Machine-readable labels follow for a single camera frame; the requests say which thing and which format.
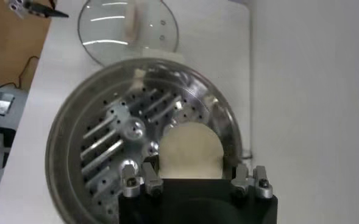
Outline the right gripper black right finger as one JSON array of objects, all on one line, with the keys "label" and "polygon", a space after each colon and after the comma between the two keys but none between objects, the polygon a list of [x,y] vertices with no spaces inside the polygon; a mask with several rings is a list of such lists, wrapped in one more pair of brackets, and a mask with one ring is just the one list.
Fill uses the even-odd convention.
[{"label": "right gripper black right finger", "polygon": [[239,198],[247,197],[254,188],[255,196],[261,199],[273,197],[273,188],[268,180],[265,166],[256,166],[252,175],[246,164],[239,164],[235,169],[235,177],[230,181],[234,194]]}]

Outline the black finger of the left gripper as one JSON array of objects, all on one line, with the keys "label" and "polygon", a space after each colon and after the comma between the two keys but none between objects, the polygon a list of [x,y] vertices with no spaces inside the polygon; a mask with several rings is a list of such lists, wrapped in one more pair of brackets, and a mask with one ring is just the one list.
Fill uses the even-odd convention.
[{"label": "black finger of the left gripper", "polygon": [[56,9],[56,1],[49,0],[44,5],[33,0],[4,0],[6,6],[19,18],[23,19],[30,14],[41,18],[68,18],[69,15]]}]

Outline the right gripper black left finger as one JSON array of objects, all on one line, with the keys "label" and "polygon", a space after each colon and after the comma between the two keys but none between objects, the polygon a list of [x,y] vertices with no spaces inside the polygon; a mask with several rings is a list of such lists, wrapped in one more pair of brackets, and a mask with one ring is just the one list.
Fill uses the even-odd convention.
[{"label": "right gripper black left finger", "polygon": [[134,166],[126,164],[122,169],[121,187],[123,196],[134,198],[141,195],[141,179],[144,191],[152,198],[159,198],[163,193],[163,180],[158,175],[158,155],[147,157],[141,165],[141,177],[137,176]]}]

